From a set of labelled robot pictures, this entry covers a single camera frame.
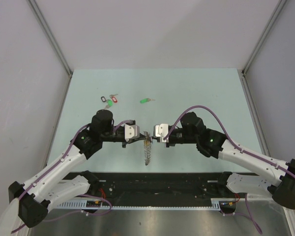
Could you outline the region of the metal disc with keyrings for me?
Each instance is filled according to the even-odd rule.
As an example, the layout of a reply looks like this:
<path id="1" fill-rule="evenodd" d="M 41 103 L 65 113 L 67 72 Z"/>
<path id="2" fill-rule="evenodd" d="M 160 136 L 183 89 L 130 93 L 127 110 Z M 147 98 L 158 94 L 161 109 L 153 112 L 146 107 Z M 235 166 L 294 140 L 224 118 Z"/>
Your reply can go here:
<path id="1" fill-rule="evenodd" d="M 151 147 L 152 143 L 150 142 L 151 135 L 147 131 L 143 132 L 147 136 L 147 140 L 144 141 L 144 154 L 145 154 L 145 165 L 148 166 L 151 161 Z"/>

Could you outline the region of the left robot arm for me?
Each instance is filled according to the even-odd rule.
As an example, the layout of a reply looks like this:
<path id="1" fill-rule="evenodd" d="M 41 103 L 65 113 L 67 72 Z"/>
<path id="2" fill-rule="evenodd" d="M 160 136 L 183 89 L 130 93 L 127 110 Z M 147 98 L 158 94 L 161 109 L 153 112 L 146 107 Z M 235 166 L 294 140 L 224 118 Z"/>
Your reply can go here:
<path id="1" fill-rule="evenodd" d="M 23 225 L 33 228 L 41 223 L 57 205 L 76 196 L 94 196 L 99 185 L 96 177 L 84 171 L 69 183 L 59 182 L 76 166 L 83 164 L 102 149 L 104 142 L 127 144 L 137 141 L 150 141 L 140 133 L 134 120 L 124 120 L 115 125 L 113 113 L 99 110 L 91 123 L 82 126 L 67 149 L 52 163 L 24 183 L 13 182 L 8 188 L 9 201 L 18 200 L 17 215 Z"/>

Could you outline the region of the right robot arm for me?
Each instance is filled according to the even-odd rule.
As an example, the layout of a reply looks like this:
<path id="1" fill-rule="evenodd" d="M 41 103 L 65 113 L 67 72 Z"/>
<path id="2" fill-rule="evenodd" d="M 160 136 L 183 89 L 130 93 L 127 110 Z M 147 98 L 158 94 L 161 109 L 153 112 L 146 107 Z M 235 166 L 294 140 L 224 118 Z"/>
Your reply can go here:
<path id="1" fill-rule="evenodd" d="M 199 153 L 237 164 L 252 175 L 225 172 L 218 180 L 217 192 L 222 197 L 247 193 L 271 197 L 279 205 L 295 210 L 295 159 L 278 160 L 234 142 L 225 131 L 207 128 L 194 112 L 180 116 L 180 128 L 166 123 L 154 126 L 153 137 L 166 147 L 195 144 Z"/>

